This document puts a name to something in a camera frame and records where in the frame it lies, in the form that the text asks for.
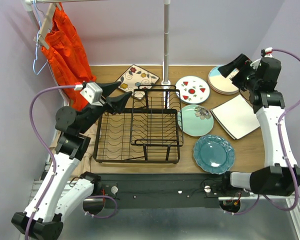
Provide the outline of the teal rimmed plate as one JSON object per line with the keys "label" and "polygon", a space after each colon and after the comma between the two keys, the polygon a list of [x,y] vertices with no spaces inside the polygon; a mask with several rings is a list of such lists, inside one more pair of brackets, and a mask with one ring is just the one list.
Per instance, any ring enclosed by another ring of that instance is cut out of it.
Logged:
{"label": "teal rimmed plate", "polygon": [[235,150],[223,137],[208,134],[200,137],[193,147],[193,158],[205,172],[222,175],[235,163]]}

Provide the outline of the grey square plate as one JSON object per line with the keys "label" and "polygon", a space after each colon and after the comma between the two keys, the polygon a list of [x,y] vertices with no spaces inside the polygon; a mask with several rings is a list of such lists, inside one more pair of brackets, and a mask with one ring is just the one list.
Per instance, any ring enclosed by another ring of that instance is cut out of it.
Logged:
{"label": "grey square plate", "polygon": [[216,114],[213,112],[213,108],[210,109],[210,113],[211,115],[214,117],[214,119],[218,122],[218,124],[223,128],[223,130],[233,139],[233,140],[237,140],[237,138],[230,133],[230,131],[221,123],[221,121],[218,119],[218,117],[216,116]]}

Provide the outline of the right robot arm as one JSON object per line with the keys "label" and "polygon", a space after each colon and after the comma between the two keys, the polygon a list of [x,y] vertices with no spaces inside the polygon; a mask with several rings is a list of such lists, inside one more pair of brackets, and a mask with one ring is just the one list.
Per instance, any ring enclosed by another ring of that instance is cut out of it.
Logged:
{"label": "right robot arm", "polygon": [[227,172],[220,183],[220,191],[226,196],[233,195],[238,189],[259,195],[299,195],[300,167],[290,148],[284,97],[276,90],[281,69],[281,62],[270,54],[264,54],[256,61],[240,54],[218,68],[223,77],[238,70],[231,81],[239,90],[250,94],[249,102],[261,128],[265,152],[264,168],[251,173]]}

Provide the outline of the watermelon round plate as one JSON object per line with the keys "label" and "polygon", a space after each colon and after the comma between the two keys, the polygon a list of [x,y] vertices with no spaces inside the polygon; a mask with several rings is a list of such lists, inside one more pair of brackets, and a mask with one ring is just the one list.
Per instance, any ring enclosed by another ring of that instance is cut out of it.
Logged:
{"label": "watermelon round plate", "polygon": [[179,92],[177,96],[183,103],[200,105],[205,102],[211,93],[208,83],[197,76],[184,76],[180,78],[175,87]]}

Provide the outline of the blue and cream round plate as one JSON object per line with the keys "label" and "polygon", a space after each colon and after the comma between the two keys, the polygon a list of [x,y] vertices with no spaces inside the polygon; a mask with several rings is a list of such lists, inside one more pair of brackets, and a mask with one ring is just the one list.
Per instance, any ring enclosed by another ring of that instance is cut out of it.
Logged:
{"label": "blue and cream round plate", "polygon": [[234,95],[239,92],[238,89],[236,91],[231,91],[231,92],[220,91],[210,84],[209,84],[209,87],[212,88],[216,93],[221,94],[221,95]]}

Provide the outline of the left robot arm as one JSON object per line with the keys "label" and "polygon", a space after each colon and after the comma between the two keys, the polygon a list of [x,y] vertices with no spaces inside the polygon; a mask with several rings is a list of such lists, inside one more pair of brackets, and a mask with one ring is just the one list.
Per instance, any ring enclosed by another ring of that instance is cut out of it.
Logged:
{"label": "left robot arm", "polygon": [[26,240],[56,240],[60,236],[65,218],[87,197],[97,197],[101,191],[101,178],[85,172],[78,184],[65,195],[66,183],[79,165],[90,144],[84,133],[105,113],[121,114],[132,91],[112,97],[120,86],[111,83],[84,82],[76,85],[58,85],[38,92],[37,98],[54,90],[72,89],[87,100],[82,110],[63,106],[55,115],[55,129],[60,131],[55,152],[48,151],[52,163],[36,195],[22,212],[16,212],[11,222]]}

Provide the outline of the mint green flower plate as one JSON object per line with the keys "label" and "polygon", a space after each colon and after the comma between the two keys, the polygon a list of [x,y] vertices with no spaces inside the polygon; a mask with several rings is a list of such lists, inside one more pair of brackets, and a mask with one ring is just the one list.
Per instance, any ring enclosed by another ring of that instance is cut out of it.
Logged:
{"label": "mint green flower plate", "polygon": [[203,106],[190,104],[177,112],[177,123],[180,129],[192,137],[207,135],[214,127],[211,112]]}

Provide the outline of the large white square plate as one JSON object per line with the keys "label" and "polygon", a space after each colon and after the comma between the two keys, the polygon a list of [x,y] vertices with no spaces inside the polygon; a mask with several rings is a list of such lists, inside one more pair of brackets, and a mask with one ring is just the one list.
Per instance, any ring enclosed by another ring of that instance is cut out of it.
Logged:
{"label": "large white square plate", "polygon": [[253,108],[241,95],[214,107],[213,113],[238,140],[260,127]]}

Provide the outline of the flower square plate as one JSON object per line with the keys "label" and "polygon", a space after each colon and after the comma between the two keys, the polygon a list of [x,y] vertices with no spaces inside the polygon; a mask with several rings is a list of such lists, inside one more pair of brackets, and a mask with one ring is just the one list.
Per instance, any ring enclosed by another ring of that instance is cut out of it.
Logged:
{"label": "flower square plate", "polygon": [[120,90],[131,91],[133,98],[142,100],[145,92],[140,90],[151,89],[159,80],[159,76],[133,64],[116,81],[120,83],[118,87]]}

